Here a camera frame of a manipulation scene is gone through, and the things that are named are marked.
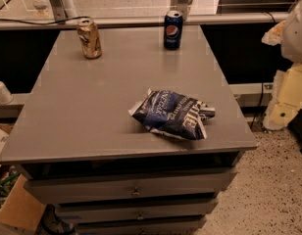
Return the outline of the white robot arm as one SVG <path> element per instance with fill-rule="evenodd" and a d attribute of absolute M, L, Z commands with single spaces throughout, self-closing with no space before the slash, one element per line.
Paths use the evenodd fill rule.
<path fill-rule="evenodd" d="M 302 0 L 285 21 L 264 34 L 262 42 L 272 46 L 279 44 L 282 56 L 292 62 L 287 71 L 277 71 L 272 99 L 263 119 L 266 129 L 280 130 L 302 109 Z"/>

